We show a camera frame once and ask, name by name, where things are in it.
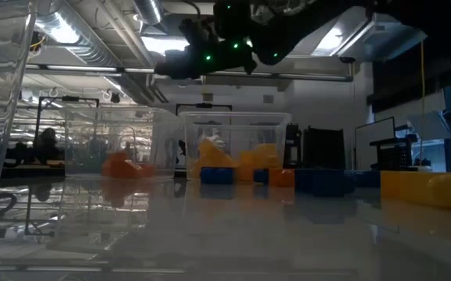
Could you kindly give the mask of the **orange building block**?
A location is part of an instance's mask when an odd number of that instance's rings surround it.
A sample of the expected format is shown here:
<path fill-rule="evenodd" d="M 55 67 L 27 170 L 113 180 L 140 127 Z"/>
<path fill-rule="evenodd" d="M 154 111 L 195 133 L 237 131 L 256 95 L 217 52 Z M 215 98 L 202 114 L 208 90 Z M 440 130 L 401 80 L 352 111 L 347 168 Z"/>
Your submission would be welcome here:
<path fill-rule="evenodd" d="M 115 179 L 143 179 L 151 178 L 155 174 L 155 167 L 145 163 L 135 163 L 128 158 L 125 151 L 110 153 L 101 166 L 103 176 Z"/>
<path fill-rule="evenodd" d="M 294 169 L 269 169 L 268 182 L 272 187 L 294 188 L 295 170 Z"/>

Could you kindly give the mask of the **white angled panel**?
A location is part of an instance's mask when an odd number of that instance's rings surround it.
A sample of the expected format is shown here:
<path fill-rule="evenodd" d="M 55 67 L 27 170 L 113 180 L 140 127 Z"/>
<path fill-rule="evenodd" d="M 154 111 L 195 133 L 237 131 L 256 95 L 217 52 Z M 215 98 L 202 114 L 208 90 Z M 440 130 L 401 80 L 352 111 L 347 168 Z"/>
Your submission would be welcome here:
<path fill-rule="evenodd" d="M 423 141 L 451 138 L 449 126 L 441 112 L 430 111 L 411 115 L 407 117 L 407 123 Z"/>

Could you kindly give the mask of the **ceiling light panel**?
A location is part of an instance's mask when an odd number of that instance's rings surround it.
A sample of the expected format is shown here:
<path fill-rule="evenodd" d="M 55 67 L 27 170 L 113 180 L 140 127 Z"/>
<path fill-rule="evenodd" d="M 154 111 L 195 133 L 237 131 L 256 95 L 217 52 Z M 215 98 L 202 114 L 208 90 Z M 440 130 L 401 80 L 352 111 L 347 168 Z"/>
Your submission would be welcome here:
<path fill-rule="evenodd" d="M 183 37 L 142 37 L 141 40 L 148 51 L 160 55 L 170 50 L 183 51 L 189 45 Z"/>

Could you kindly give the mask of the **long ceiling pipe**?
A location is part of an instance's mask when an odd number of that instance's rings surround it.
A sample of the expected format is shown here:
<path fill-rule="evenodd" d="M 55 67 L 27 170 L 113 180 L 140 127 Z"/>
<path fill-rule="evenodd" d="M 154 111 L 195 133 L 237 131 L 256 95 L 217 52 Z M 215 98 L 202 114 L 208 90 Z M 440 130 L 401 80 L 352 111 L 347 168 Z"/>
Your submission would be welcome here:
<path fill-rule="evenodd" d="M 87 75 L 87 76 L 121 76 L 122 74 L 155 74 L 151 68 L 126 68 L 108 66 L 63 66 L 47 64 L 26 64 L 26 71 L 32 73 L 56 73 L 57 75 Z M 310 80 L 325 82 L 352 82 L 353 77 L 348 75 L 329 75 L 315 73 L 265 73 L 253 72 L 247 74 L 240 71 L 218 71 L 209 73 L 209 76 L 223 77 L 247 77 L 251 79 L 274 79 L 274 80 Z"/>

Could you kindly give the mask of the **black cabinet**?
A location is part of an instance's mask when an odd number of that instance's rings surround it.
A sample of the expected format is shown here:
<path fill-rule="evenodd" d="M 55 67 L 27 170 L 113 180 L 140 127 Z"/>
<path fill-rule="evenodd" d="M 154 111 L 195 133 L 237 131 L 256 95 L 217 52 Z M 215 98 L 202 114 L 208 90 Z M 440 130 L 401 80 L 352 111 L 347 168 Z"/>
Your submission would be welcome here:
<path fill-rule="evenodd" d="M 303 164 L 309 169 L 345 169 L 343 130 L 308 127 L 303 131 Z"/>

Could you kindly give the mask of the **black metal frame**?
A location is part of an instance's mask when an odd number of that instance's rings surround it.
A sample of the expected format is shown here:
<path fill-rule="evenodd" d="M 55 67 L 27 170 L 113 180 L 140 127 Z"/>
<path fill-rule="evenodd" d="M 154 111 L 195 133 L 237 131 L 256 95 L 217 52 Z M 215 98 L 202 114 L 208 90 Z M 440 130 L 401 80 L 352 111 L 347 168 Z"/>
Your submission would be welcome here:
<path fill-rule="evenodd" d="M 191 107 L 191 108 L 227 108 L 230 112 L 233 110 L 233 106 L 232 105 L 218 105 L 218 104 L 212 104 L 212 103 L 207 103 L 207 102 L 201 102 L 201 103 L 195 103 L 195 104 L 176 104 L 176 114 L 179 114 L 181 111 L 179 110 L 181 107 Z"/>
<path fill-rule="evenodd" d="M 36 117 L 36 123 L 35 123 L 35 135 L 34 135 L 34 142 L 33 142 L 33 149 L 37 149 L 38 142 L 40 140 L 40 125 L 41 125 L 41 113 L 43 110 L 47 109 L 50 105 L 52 105 L 56 100 L 60 100 L 63 103 L 78 103 L 78 102 L 85 102 L 88 105 L 90 105 L 90 102 L 92 101 L 95 103 L 95 107 L 100 107 L 100 99 L 99 98 L 82 98 L 78 96 L 72 96 L 72 95 L 65 95 L 62 97 L 56 96 L 56 97 L 49 97 L 49 96 L 40 96 L 37 98 L 37 117 Z"/>

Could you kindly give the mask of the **person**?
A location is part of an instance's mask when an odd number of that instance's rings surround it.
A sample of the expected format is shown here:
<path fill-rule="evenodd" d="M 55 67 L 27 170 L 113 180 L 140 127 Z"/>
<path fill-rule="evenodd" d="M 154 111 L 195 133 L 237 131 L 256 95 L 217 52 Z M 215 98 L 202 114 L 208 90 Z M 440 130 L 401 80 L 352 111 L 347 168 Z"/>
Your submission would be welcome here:
<path fill-rule="evenodd" d="M 57 160 L 59 149 L 56 147 L 56 143 L 55 130 L 51 127 L 45 129 L 35 143 L 35 158 L 43 165 L 46 165 L 48 160 Z"/>

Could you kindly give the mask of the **black mesh crate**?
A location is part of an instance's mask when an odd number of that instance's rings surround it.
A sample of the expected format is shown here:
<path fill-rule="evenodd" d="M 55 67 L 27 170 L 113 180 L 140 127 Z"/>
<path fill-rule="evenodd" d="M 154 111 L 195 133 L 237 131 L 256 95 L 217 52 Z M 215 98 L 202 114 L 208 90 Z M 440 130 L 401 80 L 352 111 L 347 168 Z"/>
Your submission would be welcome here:
<path fill-rule="evenodd" d="M 411 146 L 416 142 L 415 134 L 372 141 L 370 145 L 376 148 L 377 160 L 371 168 L 380 171 L 414 171 Z"/>

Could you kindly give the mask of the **black ceiling device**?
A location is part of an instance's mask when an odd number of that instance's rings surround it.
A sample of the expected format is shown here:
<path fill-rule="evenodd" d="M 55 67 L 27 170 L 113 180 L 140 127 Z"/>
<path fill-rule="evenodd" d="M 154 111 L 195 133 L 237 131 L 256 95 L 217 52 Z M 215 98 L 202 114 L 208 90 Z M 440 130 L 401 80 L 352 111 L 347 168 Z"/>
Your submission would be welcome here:
<path fill-rule="evenodd" d="M 34 30 L 29 47 L 30 52 L 38 52 L 47 40 L 47 34 Z"/>

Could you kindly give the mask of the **flexible silver duct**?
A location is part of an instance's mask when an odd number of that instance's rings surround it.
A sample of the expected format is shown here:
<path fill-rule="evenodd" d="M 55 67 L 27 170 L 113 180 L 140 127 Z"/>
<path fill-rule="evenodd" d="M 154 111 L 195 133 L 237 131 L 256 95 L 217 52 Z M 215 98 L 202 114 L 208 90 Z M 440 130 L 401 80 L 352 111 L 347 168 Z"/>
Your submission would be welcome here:
<path fill-rule="evenodd" d="M 89 66 L 121 66 L 86 21 L 66 1 L 61 1 L 54 12 L 39 16 L 35 27 Z"/>

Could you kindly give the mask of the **round silver air duct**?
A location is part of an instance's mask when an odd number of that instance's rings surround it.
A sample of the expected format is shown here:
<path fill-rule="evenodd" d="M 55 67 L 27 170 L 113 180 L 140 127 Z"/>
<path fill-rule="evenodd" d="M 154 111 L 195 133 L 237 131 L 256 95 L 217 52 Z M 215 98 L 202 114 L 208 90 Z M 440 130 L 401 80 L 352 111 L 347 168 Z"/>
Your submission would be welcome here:
<path fill-rule="evenodd" d="M 164 13 L 159 0 L 133 0 L 133 4 L 144 24 L 155 25 L 162 21 Z"/>

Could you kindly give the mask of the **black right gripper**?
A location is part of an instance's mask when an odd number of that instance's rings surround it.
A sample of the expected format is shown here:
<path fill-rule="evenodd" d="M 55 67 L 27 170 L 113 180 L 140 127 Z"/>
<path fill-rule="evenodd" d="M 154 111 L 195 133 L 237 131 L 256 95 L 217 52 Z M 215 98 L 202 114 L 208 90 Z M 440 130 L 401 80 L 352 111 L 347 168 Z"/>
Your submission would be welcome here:
<path fill-rule="evenodd" d="M 202 21 L 182 20 L 179 25 L 189 45 L 183 57 L 158 62 L 154 73 L 174 80 L 195 80 L 204 74 L 242 67 L 247 74 L 257 68 L 252 47 L 244 37 L 230 37 L 222 41 L 209 25 Z"/>

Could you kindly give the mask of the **black equipment rack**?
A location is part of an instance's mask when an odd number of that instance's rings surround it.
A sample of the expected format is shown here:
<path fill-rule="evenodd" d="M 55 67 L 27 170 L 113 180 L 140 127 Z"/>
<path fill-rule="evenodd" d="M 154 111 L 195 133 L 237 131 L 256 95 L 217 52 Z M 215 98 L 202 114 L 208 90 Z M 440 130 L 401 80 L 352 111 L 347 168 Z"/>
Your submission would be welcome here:
<path fill-rule="evenodd" d="M 302 132 L 296 123 L 290 123 L 286 127 L 286 140 L 283 167 L 285 169 L 300 168 L 302 165 L 301 154 Z"/>

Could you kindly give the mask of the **flat silver ventilation duct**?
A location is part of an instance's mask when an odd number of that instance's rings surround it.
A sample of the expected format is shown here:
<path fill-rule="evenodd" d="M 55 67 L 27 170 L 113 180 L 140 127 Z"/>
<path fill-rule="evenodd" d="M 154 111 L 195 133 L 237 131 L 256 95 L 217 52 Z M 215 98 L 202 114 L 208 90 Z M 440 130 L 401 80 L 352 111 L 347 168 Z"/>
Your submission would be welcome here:
<path fill-rule="evenodd" d="M 391 16 L 365 16 L 353 7 L 300 41 L 289 54 L 291 59 L 312 57 L 352 57 L 372 62 L 394 59 L 426 38 L 422 31 L 401 24 Z"/>

